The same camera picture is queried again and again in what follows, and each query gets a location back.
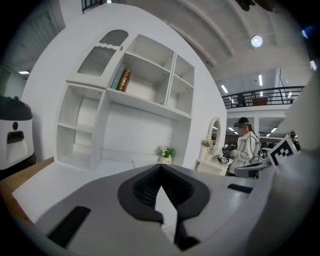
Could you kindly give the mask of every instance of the railing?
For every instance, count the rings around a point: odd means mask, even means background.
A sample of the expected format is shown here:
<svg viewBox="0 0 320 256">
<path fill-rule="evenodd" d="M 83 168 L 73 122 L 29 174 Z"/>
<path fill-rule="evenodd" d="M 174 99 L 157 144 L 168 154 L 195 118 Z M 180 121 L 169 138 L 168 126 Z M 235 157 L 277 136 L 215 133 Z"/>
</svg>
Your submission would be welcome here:
<svg viewBox="0 0 320 256">
<path fill-rule="evenodd" d="M 102 5 L 104 3 L 103 0 L 81 0 L 82 3 L 82 12 L 84 13 L 85 10 L 97 6 Z"/>
<path fill-rule="evenodd" d="M 226 109 L 265 105 L 290 105 L 304 86 L 273 87 L 223 96 Z"/>
</svg>

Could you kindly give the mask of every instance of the wooden table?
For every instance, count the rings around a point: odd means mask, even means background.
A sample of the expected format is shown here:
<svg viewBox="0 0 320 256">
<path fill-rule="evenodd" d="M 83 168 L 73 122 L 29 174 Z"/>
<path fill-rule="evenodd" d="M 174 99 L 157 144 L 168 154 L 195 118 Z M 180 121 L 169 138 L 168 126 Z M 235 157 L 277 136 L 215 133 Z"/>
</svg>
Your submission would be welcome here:
<svg viewBox="0 0 320 256">
<path fill-rule="evenodd" d="M 13 197 L 12 193 L 33 175 L 53 162 L 54 158 L 51 157 L 0 181 L 0 194 L 8 211 L 12 216 L 18 217 L 19 219 L 24 220 L 29 225 L 33 226 L 32 221 L 26 216 L 18 202 Z"/>
</svg>

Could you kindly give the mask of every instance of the book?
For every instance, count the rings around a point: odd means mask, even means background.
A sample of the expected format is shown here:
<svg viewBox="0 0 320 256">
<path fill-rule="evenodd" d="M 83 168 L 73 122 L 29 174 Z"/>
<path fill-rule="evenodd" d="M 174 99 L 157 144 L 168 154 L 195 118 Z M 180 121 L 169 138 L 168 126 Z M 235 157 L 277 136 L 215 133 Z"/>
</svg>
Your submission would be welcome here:
<svg viewBox="0 0 320 256">
<path fill-rule="evenodd" d="M 130 73 L 131 73 L 131 71 L 129 69 L 125 69 L 124 70 L 124 72 L 123 72 L 123 74 L 121 76 L 119 85 L 117 87 L 118 91 L 121 91 L 121 92 L 125 92 L 126 91 L 128 83 L 129 83 L 129 79 L 130 79 Z"/>
<path fill-rule="evenodd" d="M 126 68 L 126 65 L 125 65 L 125 64 L 121 64 L 121 66 L 120 66 L 119 69 L 118 69 L 118 72 L 117 72 L 116 75 L 115 75 L 115 78 L 114 78 L 114 80 L 113 80 L 113 83 L 112 83 L 112 85 L 111 85 L 111 87 L 110 87 L 111 89 L 116 90 L 116 89 L 118 88 L 118 85 L 119 85 L 121 76 L 122 76 L 125 68 Z"/>
</svg>

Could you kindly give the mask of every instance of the cabinet door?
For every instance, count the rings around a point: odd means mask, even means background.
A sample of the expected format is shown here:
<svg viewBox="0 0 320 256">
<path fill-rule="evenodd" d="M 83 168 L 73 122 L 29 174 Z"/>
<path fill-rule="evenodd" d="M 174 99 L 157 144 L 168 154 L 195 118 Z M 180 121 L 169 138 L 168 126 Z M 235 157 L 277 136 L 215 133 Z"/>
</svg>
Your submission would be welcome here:
<svg viewBox="0 0 320 256">
<path fill-rule="evenodd" d="M 108 29 L 83 51 L 66 80 L 106 89 L 113 82 L 120 59 L 134 38 L 124 30 Z"/>
</svg>

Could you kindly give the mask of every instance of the woman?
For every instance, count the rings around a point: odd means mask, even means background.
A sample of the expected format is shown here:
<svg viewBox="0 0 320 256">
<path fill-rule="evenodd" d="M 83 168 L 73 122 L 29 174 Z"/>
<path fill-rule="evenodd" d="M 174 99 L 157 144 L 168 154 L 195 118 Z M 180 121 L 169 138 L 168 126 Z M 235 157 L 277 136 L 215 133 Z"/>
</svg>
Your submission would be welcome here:
<svg viewBox="0 0 320 256">
<path fill-rule="evenodd" d="M 250 163 L 250 160 L 259 157 L 258 150 L 256 150 L 256 144 L 260 144 L 260 142 L 258 141 L 248 118 L 241 117 L 234 124 L 234 127 L 237 127 L 238 133 L 243 134 L 243 136 L 238 138 L 237 149 L 231 151 L 233 162 L 229 166 L 229 170 L 226 174 L 227 176 L 235 176 L 235 168 L 246 166 Z"/>
</svg>

